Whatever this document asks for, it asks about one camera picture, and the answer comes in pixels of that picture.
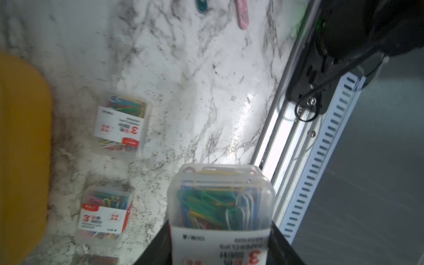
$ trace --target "pink paper clip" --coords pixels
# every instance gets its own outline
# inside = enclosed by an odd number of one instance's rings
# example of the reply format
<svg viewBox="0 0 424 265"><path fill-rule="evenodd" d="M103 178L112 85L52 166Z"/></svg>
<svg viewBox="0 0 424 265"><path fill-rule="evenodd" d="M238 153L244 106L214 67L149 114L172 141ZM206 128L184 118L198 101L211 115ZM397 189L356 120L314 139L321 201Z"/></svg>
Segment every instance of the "pink paper clip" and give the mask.
<svg viewBox="0 0 424 265"><path fill-rule="evenodd" d="M247 26L249 26L249 12L247 10L247 0L236 0L236 6L239 27L242 30L245 30L247 29Z"/></svg>

